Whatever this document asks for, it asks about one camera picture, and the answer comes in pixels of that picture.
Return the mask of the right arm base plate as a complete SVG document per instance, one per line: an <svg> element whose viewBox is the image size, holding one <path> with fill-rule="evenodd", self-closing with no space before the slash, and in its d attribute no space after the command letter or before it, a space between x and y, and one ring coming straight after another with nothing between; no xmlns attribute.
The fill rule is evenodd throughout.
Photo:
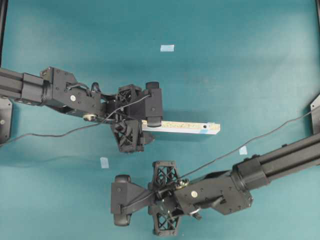
<svg viewBox="0 0 320 240"><path fill-rule="evenodd" d="M313 134L318 134L320 132L320 95L318 95L311 103L311 123Z"/></svg>

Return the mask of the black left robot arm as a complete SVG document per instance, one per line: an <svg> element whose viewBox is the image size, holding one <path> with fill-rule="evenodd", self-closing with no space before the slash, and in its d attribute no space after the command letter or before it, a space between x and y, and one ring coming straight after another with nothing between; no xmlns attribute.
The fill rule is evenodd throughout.
<svg viewBox="0 0 320 240"><path fill-rule="evenodd" d="M91 122L92 127L109 124L122 153L142 152L154 140L143 130L143 121L155 128L163 119L158 82L146 83L145 89L130 84L120 87L116 94L105 94L98 83L88 87L72 73L55 67L48 67L39 76L1 68L0 103L7 104L2 122L11 120L12 101L46 106Z"/></svg>

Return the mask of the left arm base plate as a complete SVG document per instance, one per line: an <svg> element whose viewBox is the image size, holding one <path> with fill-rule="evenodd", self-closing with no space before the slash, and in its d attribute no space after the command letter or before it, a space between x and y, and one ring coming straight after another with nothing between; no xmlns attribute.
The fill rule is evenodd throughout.
<svg viewBox="0 0 320 240"><path fill-rule="evenodd" d="M0 98L0 144L6 143L11 136L13 104L8 98Z"/></svg>

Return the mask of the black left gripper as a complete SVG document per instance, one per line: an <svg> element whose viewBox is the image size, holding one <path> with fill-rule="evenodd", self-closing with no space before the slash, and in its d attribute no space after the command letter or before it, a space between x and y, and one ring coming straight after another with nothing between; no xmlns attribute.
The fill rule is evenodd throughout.
<svg viewBox="0 0 320 240"><path fill-rule="evenodd" d="M141 121L131 113L132 103L138 100L141 92L140 87L130 84L120 87L115 95L115 108L119 110L114 114L111 130L121 153L142 152L144 145L155 140L150 132L142 132Z"/></svg>

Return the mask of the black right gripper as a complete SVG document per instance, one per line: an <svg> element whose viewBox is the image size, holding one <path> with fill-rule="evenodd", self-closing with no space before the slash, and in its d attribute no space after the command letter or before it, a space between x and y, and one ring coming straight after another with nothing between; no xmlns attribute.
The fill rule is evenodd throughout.
<svg viewBox="0 0 320 240"><path fill-rule="evenodd" d="M148 214L153 218L153 234L176 236L183 215L174 191L187 186L186 179L180 179L175 161L155 161L152 181L148 189L154 193Z"/></svg>

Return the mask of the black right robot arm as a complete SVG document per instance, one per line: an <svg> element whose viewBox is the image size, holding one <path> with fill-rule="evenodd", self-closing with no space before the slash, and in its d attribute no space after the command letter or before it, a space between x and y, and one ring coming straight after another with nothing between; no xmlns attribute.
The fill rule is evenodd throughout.
<svg viewBox="0 0 320 240"><path fill-rule="evenodd" d="M314 134L263 155L255 154L233 165L199 178L173 175L149 184L155 202L148 207L153 218L153 234L175 236L183 216L201 219L199 212L213 209L229 215L253 203L251 190L320 163L320 135Z"/></svg>

